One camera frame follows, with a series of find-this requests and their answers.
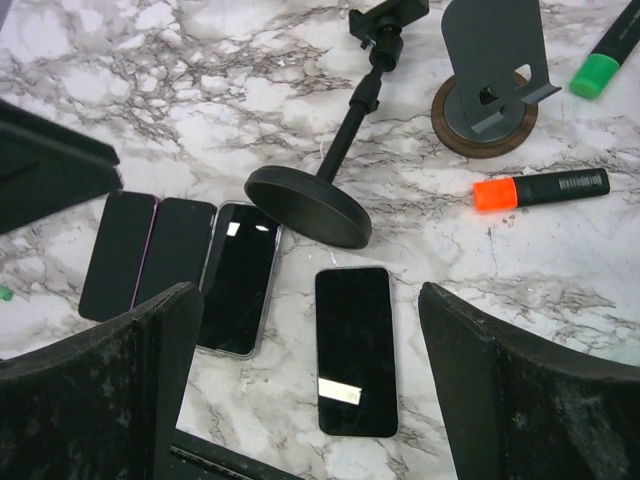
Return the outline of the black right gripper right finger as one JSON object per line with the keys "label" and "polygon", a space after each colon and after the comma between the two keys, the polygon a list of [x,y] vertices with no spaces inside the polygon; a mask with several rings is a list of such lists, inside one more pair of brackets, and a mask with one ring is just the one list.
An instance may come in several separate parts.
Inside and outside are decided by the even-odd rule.
{"label": "black right gripper right finger", "polygon": [[638,368],[548,341],[435,283],[418,309],[458,478],[638,478]]}

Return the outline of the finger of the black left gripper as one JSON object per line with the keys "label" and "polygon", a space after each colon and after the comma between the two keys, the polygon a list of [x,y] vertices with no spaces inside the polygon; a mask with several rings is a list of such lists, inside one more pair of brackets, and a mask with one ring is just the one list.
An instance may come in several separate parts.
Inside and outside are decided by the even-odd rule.
{"label": "finger of the black left gripper", "polygon": [[122,187],[115,149],[1,102],[1,232]]}

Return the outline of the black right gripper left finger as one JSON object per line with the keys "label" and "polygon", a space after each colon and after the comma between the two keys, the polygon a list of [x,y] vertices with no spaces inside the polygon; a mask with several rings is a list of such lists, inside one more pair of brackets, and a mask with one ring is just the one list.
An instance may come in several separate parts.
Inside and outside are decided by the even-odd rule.
{"label": "black right gripper left finger", "polygon": [[202,313],[179,283],[2,361],[2,478],[164,478]]}

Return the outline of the purple-edged black phone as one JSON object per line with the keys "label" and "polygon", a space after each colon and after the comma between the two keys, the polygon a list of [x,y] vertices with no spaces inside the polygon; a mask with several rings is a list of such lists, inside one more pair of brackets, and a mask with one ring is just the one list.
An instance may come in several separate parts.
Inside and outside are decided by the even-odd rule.
{"label": "purple-edged black phone", "polygon": [[108,195],[78,306],[81,317],[102,322],[132,308],[157,205],[149,194]]}

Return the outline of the white-edged back phone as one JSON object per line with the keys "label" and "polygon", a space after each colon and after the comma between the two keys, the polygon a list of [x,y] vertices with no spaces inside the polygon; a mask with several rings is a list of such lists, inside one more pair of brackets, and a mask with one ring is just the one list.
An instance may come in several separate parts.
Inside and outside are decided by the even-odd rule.
{"label": "white-edged back phone", "polygon": [[389,272],[335,268],[315,277],[320,429],[390,438],[399,427]]}

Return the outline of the grey-cased phone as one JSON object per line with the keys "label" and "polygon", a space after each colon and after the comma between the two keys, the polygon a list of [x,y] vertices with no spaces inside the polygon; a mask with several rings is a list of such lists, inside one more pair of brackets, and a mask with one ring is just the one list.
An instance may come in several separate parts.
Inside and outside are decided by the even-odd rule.
{"label": "grey-cased phone", "polygon": [[254,354],[271,300],[281,230],[250,203],[221,205],[202,282],[199,347],[240,358]]}

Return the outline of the black back phone stand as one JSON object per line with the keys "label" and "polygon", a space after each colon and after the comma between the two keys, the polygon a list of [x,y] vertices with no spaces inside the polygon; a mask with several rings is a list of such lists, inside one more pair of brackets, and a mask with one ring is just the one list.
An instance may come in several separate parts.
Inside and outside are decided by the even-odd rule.
{"label": "black back phone stand", "polygon": [[348,111],[315,174],[280,165],[262,166],[244,191],[267,216],[325,245],[360,250],[372,234],[366,210],[333,181],[365,117],[377,110],[382,77],[399,62],[403,28],[429,13],[427,1],[384,1],[367,12],[349,11],[349,32],[369,49],[371,70],[356,86]]}

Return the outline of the brown round phone stand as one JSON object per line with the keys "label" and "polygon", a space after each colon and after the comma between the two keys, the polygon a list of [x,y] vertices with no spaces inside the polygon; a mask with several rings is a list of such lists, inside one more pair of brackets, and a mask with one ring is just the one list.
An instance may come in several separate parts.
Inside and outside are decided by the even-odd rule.
{"label": "brown round phone stand", "polygon": [[532,132],[551,83],[539,2],[449,3],[441,31],[453,75],[431,106],[433,130],[451,151],[487,159],[519,147]]}

